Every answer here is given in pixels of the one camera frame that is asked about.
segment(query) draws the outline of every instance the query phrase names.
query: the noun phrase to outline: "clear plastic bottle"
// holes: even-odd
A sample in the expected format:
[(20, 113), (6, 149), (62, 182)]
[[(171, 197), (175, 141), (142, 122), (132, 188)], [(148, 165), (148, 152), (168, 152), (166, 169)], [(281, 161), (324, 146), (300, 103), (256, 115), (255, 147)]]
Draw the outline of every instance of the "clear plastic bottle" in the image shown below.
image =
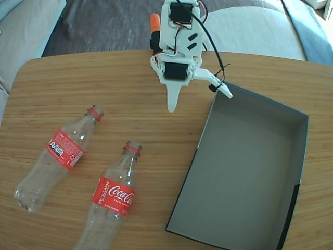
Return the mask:
[(128, 142), (120, 159), (99, 179), (86, 218), (84, 231), (74, 250), (110, 250), (134, 198), (136, 161), (141, 145)]
[(95, 105), (88, 112), (63, 126), (48, 142), (31, 172), (14, 191), (19, 206), (36, 212), (52, 188), (64, 178), (88, 148), (95, 124), (103, 111)]

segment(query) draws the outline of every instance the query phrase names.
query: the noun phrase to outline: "plastic bottle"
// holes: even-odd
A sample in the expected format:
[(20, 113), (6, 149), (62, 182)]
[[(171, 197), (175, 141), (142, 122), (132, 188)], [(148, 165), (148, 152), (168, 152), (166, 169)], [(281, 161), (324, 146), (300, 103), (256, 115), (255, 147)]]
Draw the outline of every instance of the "plastic bottle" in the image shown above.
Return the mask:
[(135, 195), (133, 185), (140, 150), (140, 144), (128, 142), (120, 159), (103, 172), (74, 250), (110, 250)]
[(64, 178), (88, 148), (95, 124), (103, 111), (95, 105), (63, 126), (48, 142), (31, 172), (17, 185), (14, 197), (29, 213), (36, 212), (51, 189)]

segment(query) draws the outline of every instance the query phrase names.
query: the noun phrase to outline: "coca-cola logo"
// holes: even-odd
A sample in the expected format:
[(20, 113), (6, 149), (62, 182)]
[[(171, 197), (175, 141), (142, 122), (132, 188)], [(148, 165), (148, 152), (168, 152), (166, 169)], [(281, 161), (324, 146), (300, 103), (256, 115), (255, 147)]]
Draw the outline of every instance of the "coca-cola logo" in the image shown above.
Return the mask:
[(122, 200), (129, 205), (132, 203), (134, 197), (134, 193), (124, 192), (121, 190), (120, 186), (113, 186), (112, 188), (110, 188), (108, 194), (112, 197)]

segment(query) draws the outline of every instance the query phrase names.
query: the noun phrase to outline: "wooden tabletop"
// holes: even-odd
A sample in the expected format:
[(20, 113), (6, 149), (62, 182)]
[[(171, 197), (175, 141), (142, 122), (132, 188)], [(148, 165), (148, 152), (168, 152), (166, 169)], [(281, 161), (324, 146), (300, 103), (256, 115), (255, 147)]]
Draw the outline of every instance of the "wooden tabletop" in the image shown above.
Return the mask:
[[(165, 232), (214, 94), (207, 82), (193, 81), (169, 113), (166, 87), (151, 69), (150, 56), (150, 51), (64, 55), (21, 68), (0, 127), (0, 249), (71, 250), (100, 174), (127, 140), (142, 143), (143, 152), (136, 200), (113, 249), (215, 249)], [(302, 183), (284, 249), (333, 249), (333, 68), (244, 54), (222, 58), (231, 64), (227, 81), (310, 116)], [(203, 62), (218, 70), (213, 53), (204, 53)], [(45, 206), (28, 214), (13, 198), (14, 188), (56, 130), (94, 104), (105, 115), (88, 151)]]

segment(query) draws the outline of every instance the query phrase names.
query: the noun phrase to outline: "empty plastic bottle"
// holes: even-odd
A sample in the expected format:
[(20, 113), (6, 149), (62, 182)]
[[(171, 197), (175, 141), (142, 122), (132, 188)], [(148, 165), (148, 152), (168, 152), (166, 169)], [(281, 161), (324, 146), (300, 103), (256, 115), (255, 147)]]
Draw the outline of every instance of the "empty plastic bottle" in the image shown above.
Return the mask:
[(88, 211), (84, 231), (74, 250), (110, 250), (135, 192), (136, 160), (141, 145), (128, 142), (120, 159), (99, 179)]
[(37, 211), (51, 189), (64, 178), (88, 148), (95, 124), (103, 111), (95, 105), (88, 112), (57, 131), (31, 172), (17, 185), (14, 197), (29, 213)]

